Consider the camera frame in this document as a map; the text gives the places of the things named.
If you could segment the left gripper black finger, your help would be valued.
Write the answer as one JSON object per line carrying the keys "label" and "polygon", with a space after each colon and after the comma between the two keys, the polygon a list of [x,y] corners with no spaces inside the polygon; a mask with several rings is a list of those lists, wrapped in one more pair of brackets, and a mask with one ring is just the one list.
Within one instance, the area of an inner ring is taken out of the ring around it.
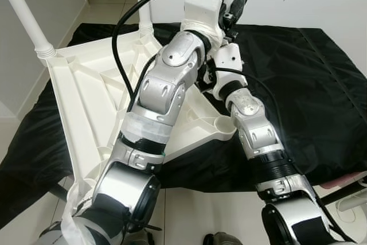
{"label": "left gripper black finger", "polygon": [[239,21],[243,11],[244,7],[246,6],[248,0],[233,0],[230,8],[229,8],[229,14],[230,14],[230,22],[236,23]]}

